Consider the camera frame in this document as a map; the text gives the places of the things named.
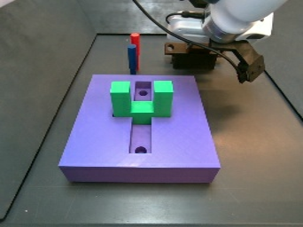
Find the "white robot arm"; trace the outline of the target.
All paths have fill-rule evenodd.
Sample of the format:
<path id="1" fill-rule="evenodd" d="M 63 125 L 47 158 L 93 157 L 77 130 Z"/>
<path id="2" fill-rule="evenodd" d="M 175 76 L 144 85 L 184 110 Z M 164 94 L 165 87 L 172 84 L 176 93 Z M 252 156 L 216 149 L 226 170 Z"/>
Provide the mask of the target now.
<path id="1" fill-rule="evenodd" d="M 190 0 L 195 8 L 206 9 L 203 34 L 210 47 L 231 51 L 239 59 L 238 81 L 252 82 L 263 73 L 264 57 L 251 41 L 271 36 L 274 12 L 287 0 Z"/>

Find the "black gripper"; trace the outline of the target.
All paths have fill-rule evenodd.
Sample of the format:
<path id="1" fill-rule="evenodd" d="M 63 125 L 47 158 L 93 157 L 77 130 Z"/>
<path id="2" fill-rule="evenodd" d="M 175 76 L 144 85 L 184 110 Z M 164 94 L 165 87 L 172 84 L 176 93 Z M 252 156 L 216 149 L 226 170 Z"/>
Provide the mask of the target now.
<path id="1" fill-rule="evenodd" d="M 264 57 L 256 52 L 248 41 L 231 43 L 211 42 L 211 47 L 218 51 L 231 51 L 238 60 L 238 81 L 252 82 L 266 70 Z"/>

